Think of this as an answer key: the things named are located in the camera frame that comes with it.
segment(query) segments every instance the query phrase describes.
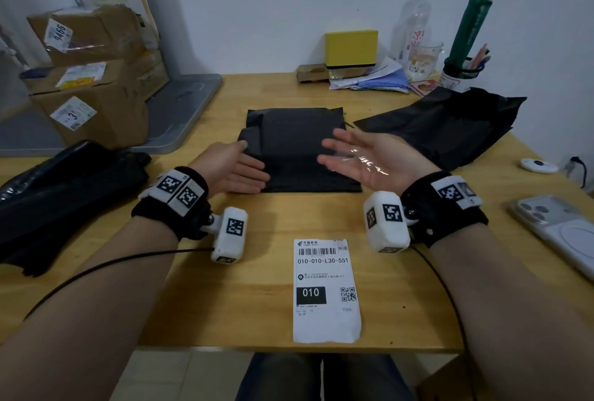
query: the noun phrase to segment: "pen holder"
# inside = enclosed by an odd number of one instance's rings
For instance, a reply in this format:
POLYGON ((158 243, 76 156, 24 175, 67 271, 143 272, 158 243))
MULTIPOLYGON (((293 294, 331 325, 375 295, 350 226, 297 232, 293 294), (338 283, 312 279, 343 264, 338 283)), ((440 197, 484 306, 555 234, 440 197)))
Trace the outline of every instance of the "pen holder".
POLYGON ((471 87, 476 87, 475 79, 483 69, 485 69, 485 67, 477 69, 461 69, 450 65, 448 59, 445 59, 444 68, 441 72, 441 78, 438 85, 463 93, 471 89, 471 87))

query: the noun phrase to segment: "black cable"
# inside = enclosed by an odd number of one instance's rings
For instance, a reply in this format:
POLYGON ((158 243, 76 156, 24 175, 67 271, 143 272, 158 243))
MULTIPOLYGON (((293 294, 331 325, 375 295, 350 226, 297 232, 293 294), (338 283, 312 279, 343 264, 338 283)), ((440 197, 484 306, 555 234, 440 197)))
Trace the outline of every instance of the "black cable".
POLYGON ((451 306, 454 308, 454 313, 456 314, 456 320, 458 321, 458 327, 460 328, 460 335, 462 336, 462 346, 464 347, 464 364, 466 366, 466 374, 468 376, 468 383, 471 386, 472 401, 476 401, 477 398, 476 398, 476 392, 475 392, 475 385, 472 382, 471 355, 469 353, 468 340, 466 339, 466 330, 464 329, 464 323, 462 322, 462 317, 460 316, 460 313, 458 312, 458 308, 456 307, 454 298, 452 297, 450 290, 448 289, 445 281, 441 278, 441 275, 435 269, 435 267, 429 261, 429 259, 427 259, 425 254, 420 252, 414 246, 411 246, 411 249, 414 249, 416 251, 416 253, 420 255, 421 259, 423 259, 425 261, 425 263, 429 266, 429 268, 431 268, 431 270, 433 270, 433 272, 435 273, 435 276, 437 276, 437 279, 439 279, 442 287, 444 288, 445 293, 447 294, 447 297, 449 298, 449 300, 451 302, 451 306))
POLYGON ((586 168, 586 164, 583 162, 583 160, 580 157, 571 157, 569 159, 569 161, 579 163, 580 165, 582 165, 584 167, 584 178, 582 180, 582 186, 580 188, 585 188, 586 187, 586 178, 588 177, 588 168, 586 168))
POLYGON ((213 251, 213 250, 214 250, 214 248, 195 248, 195 249, 175 249, 173 251, 142 252, 141 254, 126 255, 124 257, 119 257, 117 259, 108 260, 107 262, 103 262, 103 263, 100 263, 99 265, 95 265, 94 267, 91 267, 88 270, 81 271, 80 273, 75 274, 70 279, 66 279, 64 282, 62 282, 62 284, 58 285, 54 290, 52 290, 47 295, 45 295, 41 299, 41 301, 39 301, 35 305, 35 307, 33 307, 29 311, 29 313, 25 317, 25 320, 28 317, 30 317, 31 314, 41 306, 41 304, 43 304, 44 302, 46 302, 49 298, 51 298, 52 296, 54 296, 57 292, 59 292, 60 290, 62 290, 64 287, 70 285, 72 282, 80 279, 83 276, 86 276, 89 273, 93 273, 93 272, 95 272, 97 270, 100 270, 101 268, 105 268, 105 267, 108 267, 110 265, 114 265, 115 263, 126 262, 128 260, 134 260, 134 259, 143 258, 143 257, 151 257, 153 255, 166 255, 166 254, 178 254, 178 253, 181 253, 181 252, 213 251))

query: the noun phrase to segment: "wooden tabletop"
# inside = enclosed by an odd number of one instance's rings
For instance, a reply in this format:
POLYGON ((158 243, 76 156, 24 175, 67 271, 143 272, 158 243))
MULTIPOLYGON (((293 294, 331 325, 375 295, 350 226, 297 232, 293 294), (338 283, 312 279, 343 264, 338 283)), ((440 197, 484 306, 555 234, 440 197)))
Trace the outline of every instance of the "wooden tabletop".
MULTIPOLYGON (((298 85, 293 74, 232 75, 184 145, 154 157, 151 177, 185 165, 210 143, 234 141, 248 109, 343 107, 348 122, 404 107, 414 94, 328 90, 326 83, 298 85)), ((458 170, 484 201, 490 226, 510 252, 594 325, 594 285, 532 236, 504 210, 510 200, 542 194, 562 197, 594 220, 594 201, 563 175, 541 175, 517 167, 537 157, 508 134, 476 162, 458 170)), ((0 159, 0 182, 42 158, 0 159)), ((219 195, 213 210, 233 205, 249 214, 245 252, 235 265, 211 263, 206 253, 180 255, 148 320, 139 345, 217 346, 254 350, 459 351, 454 312, 435 276, 412 251, 374 254, 367 246, 362 194, 219 195), (352 345, 301 345, 292 341, 293 240, 347 239, 362 316, 352 345)), ((0 343, 18 328, 28 310, 106 242, 129 218, 135 199, 87 225, 51 270, 29 278, 0 265, 0 343)), ((183 240, 180 248, 207 246, 183 240)))

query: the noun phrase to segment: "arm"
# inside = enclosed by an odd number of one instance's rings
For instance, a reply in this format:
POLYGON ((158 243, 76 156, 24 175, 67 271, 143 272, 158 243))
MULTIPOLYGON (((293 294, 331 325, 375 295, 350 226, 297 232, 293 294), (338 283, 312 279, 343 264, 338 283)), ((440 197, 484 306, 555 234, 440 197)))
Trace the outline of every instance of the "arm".
POLYGON ((592 330, 485 225, 445 237, 431 254, 498 399, 590 399, 592 330))
MULTIPOLYGON (((335 129, 319 156, 329 169, 373 190, 401 195, 439 168, 400 138, 335 129)), ((513 258, 484 225, 431 247, 462 316, 470 352, 499 399, 588 399, 594 393, 594 334, 568 303, 513 258)))
MULTIPOLYGON (((216 143, 190 163, 211 195, 257 193, 269 176, 242 154, 245 142, 216 143)), ((134 217, 79 271, 125 255, 177 249, 163 223, 134 217)), ((173 262, 172 255, 120 262, 57 292, 0 347, 2 399, 109 400, 173 262)))

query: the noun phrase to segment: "person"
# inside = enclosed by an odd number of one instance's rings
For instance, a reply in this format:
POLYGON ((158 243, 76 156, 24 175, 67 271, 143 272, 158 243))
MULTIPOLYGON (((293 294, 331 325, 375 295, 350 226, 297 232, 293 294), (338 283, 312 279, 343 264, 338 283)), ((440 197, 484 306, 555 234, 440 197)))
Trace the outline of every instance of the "person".
MULTIPOLYGON (((397 137, 342 129, 334 135, 323 146, 338 155, 321 155, 318 162, 373 190, 406 196, 415 182, 439 171, 397 137), (340 157, 345 153, 357 158, 340 157)), ((204 179, 209 196, 265 187, 269 176, 262 162, 243 153, 246 145, 213 144, 188 165, 204 179)), ((134 216, 78 271, 176 249, 178 238, 165 223, 134 216)), ((442 237, 430 253, 456 301, 471 355, 498 399, 592 398, 594 334, 486 225, 442 237)), ((172 261, 172 255, 158 255, 110 265, 57 292, 0 347, 1 398, 108 400, 172 261)), ((412 399, 386 356, 282 354, 254 356, 238 399, 319 399, 321 359, 324 381, 328 374, 340 382, 326 399, 412 399)))

